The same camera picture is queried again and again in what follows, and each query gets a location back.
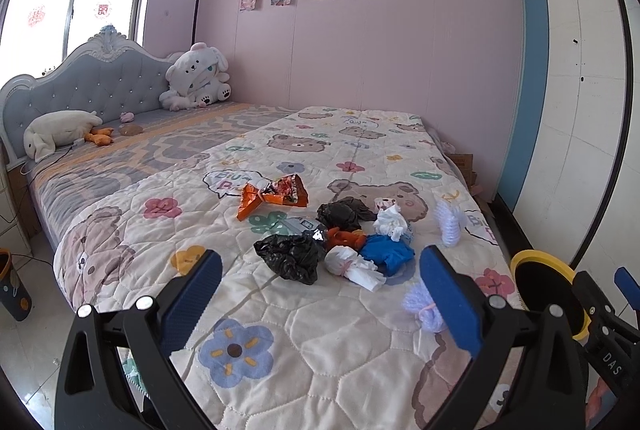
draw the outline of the pink flower print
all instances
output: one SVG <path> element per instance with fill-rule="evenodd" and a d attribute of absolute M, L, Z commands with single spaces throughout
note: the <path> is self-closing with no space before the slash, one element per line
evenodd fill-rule
<path fill-rule="evenodd" d="M 362 166 L 358 166 L 356 163 L 350 163 L 350 162 L 338 163 L 338 164 L 336 164 L 336 166 L 338 168 L 342 168 L 343 172 L 356 173 L 356 172 L 363 172 L 364 171 L 364 168 Z"/>
<path fill-rule="evenodd" d="M 516 290 L 511 277 L 501 275 L 495 269 L 485 269 L 484 276 L 479 276 L 475 282 L 486 296 L 500 295 L 503 298 L 507 298 L 508 295 Z"/>
<path fill-rule="evenodd" d="M 159 217 L 175 219 L 182 213 L 182 210 L 178 207 L 178 201 L 171 197 L 149 199 L 145 203 L 145 208 L 145 219 L 158 219 Z"/>

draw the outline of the quilted blanket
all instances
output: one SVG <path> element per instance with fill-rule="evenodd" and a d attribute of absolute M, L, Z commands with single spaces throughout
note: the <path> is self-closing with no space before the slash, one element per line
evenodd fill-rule
<path fill-rule="evenodd" d="M 60 288 L 77 309 L 127 308 L 187 273 L 205 248 L 224 278 L 184 350 L 172 362 L 221 429 L 423 428 L 465 369 L 449 333 L 422 331 L 402 299 L 418 283 L 416 261 L 376 292 L 331 275 L 312 286 L 286 281 L 253 244 L 287 233 L 285 217 L 315 217 L 343 197 L 398 201 L 419 255 L 440 244 L 452 266 L 486 294 L 520 307 L 507 264 L 478 206 L 418 116 L 307 108 L 115 192 L 71 222 L 56 251 Z M 263 204 L 236 219 L 245 183 L 299 174 L 308 208 Z M 467 225 L 442 247 L 433 210 L 458 205 Z M 371 232 L 371 225 L 364 229 Z M 506 368 L 480 426 L 495 419 L 517 365 Z"/>

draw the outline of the tufted headboard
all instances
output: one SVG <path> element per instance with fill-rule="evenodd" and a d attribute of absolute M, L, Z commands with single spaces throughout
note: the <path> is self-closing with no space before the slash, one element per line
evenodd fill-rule
<path fill-rule="evenodd" d="M 0 89 L 0 136 L 11 168 L 26 157 L 22 136 L 31 121 L 58 110 L 97 111 L 104 123 L 160 108 L 159 96 L 168 90 L 164 78 L 179 56 L 164 60 L 111 27 L 105 27 L 74 50 L 47 76 L 26 74 Z"/>

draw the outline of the snack wrapper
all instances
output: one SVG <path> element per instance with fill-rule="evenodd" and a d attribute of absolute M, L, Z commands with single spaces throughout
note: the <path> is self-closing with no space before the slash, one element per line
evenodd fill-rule
<path fill-rule="evenodd" d="M 261 190 L 247 184 L 242 189 L 238 220 L 247 219 L 262 203 L 307 207 L 309 196 L 302 184 L 302 179 L 296 174 L 285 175 L 277 181 L 271 181 Z"/>

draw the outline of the white dog plush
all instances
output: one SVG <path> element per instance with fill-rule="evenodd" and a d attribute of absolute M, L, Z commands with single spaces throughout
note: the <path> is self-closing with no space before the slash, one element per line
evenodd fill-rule
<path fill-rule="evenodd" d="M 160 95 L 162 107 L 177 111 L 228 99 L 228 68 L 226 58 L 216 48 L 203 43 L 193 45 L 166 71 L 169 90 Z"/>
<path fill-rule="evenodd" d="M 56 146 L 84 140 L 94 126 L 102 124 L 95 112 L 61 110 L 36 117 L 24 131 L 24 151 L 37 163 L 55 153 Z"/>

